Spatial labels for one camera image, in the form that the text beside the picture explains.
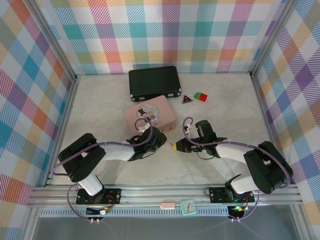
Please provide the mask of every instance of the triangular sign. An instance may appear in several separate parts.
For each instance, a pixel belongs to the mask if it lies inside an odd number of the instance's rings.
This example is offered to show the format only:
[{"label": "triangular sign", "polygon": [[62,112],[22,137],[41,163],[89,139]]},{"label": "triangular sign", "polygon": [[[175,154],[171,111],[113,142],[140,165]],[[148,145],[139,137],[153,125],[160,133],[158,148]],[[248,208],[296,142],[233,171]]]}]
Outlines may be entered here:
[{"label": "triangular sign", "polygon": [[190,97],[184,95],[182,104],[190,103],[192,101],[193,100]]}]

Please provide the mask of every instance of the green block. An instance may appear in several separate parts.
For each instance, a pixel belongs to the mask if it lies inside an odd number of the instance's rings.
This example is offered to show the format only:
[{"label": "green block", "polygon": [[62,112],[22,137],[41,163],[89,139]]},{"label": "green block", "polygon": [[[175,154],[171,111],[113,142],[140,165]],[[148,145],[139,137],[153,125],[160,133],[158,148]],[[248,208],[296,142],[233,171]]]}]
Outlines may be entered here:
[{"label": "green block", "polygon": [[201,96],[201,92],[197,92],[195,95],[194,95],[194,98],[195,99],[199,99],[200,98],[200,96]]}]

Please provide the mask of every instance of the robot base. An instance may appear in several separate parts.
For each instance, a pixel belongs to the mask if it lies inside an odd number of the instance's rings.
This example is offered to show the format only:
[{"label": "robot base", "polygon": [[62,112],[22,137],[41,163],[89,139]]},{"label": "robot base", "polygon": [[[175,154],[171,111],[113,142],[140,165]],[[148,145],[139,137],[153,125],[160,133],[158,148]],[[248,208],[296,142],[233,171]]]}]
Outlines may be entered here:
[{"label": "robot base", "polygon": [[75,204],[77,205],[110,205],[120,204],[121,189],[120,188],[103,188],[94,196],[90,196],[86,190],[80,188],[77,191],[77,198]]},{"label": "robot base", "polygon": [[231,199],[226,193],[225,187],[210,187],[209,188],[210,203],[212,204],[227,204],[227,203],[254,203],[255,197],[252,191],[247,191],[239,194],[236,198]]}]

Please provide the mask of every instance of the plaid wall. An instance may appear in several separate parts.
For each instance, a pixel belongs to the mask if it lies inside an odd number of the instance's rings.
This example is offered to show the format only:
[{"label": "plaid wall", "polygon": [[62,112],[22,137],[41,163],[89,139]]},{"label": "plaid wall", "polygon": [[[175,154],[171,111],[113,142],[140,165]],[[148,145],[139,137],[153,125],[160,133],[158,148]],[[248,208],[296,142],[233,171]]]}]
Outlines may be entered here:
[{"label": "plaid wall", "polygon": [[256,65],[258,57],[260,56],[262,49],[265,47],[266,43],[268,42],[268,40],[270,38],[270,34],[273,32],[273,30],[276,26],[276,22],[279,19],[280,15],[282,14],[287,2],[288,2],[288,0],[281,0],[281,3],[279,5],[278,9],[276,10],[276,13],[273,16],[272,21],[271,21],[267,31],[265,32],[265,34],[262,38],[262,41],[260,42],[259,47],[253,57],[253,60],[252,60],[251,65],[249,67],[249,72],[251,72],[253,70],[254,66]]},{"label": "plaid wall", "polygon": [[256,83],[320,238],[320,0],[300,0]]},{"label": "plaid wall", "polygon": [[18,238],[71,81],[22,0],[0,0],[0,240]]},{"label": "plaid wall", "polygon": [[79,74],[119,74],[150,64],[174,65],[183,73],[247,72],[261,40],[269,36],[269,24],[280,14],[272,19],[280,0],[38,4]]}]

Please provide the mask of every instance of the metal rail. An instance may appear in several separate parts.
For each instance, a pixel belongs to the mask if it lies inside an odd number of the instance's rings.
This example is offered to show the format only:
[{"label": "metal rail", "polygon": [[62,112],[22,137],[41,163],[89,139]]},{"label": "metal rail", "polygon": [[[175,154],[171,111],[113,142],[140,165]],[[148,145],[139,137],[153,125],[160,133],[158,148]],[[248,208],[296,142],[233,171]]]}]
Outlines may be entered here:
[{"label": "metal rail", "polygon": [[57,137],[56,137],[56,141],[54,143],[54,147],[53,147],[53,151],[49,160],[49,167],[46,168],[45,172],[44,172],[44,178],[42,181],[42,186],[45,187],[47,185],[47,181],[48,181],[48,176],[50,175],[50,169],[52,169],[54,167],[54,165],[56,164],[56,160],[58,159],[58,154],[61,150],[62,147],[62,143],[64,141],[65,138],[65,133],[66,133],[66,128],[68,125],[68,121],[71,115],[71,111],[74,105],[74,101],[76,98],[76,94],[78,91],[78,87],[79,87],[79,81],[81,79],[81,76],[79,76],[77,78],[77,81],[72,82],[71,87],[70,87],[70,94],[69,94],[69,98],[67,100],[67,104],[66,104],[66,108],[64,110],[63,113],[63,118],[61,121],[61,125],[60,128],[58,130],[57,133]]},{"label": "metal rail", "polygon": [[275,42],[278,40],[282,30],[284,29],[286,23],[288,22],[292,12],[294,11],[296,5],[298,4],[299,0],[288,0],[280,17],[278,18],[277,22],[275,23],[273,30],[268,38],[267,43],[265,44],[264,48],[262,49],[255,66],[252,69],[251,76],[255,78],[255,76],[260,71],[261,67],[265,63],[271,49],[273,48]]},{"label": "metal rail", "polygon": [[[67,190],[69,185],[53,185],[46,187],[36,187],[33,190],[28,207],[66,207]],[[217,184],[184,184],[184,185],[105,185],[106,188],[120,188],[121,207],[159,207],[163,202],[175,202],[180,205],[181,200],[193,199],[195,204],[200,206],[227,205],[234,206],[236,203],[210,203],[210,198],[206,196],[207,187],[223,187]],[[70,191],[70,202],[75,204],[77,189]],[[260,206],[266,205],[299,205],[302,198],[296,185],[288,188],[278,188],[272,194],[260,193]],[[102,205],[88,205],[90,207],[103,207]]]},{"label": "metal rail", "polygon": [[316,235],[312,229],[310,220],[307,217],[304,205],[291,205],[290,207],[300,238],[303,240],[316,239]]}]

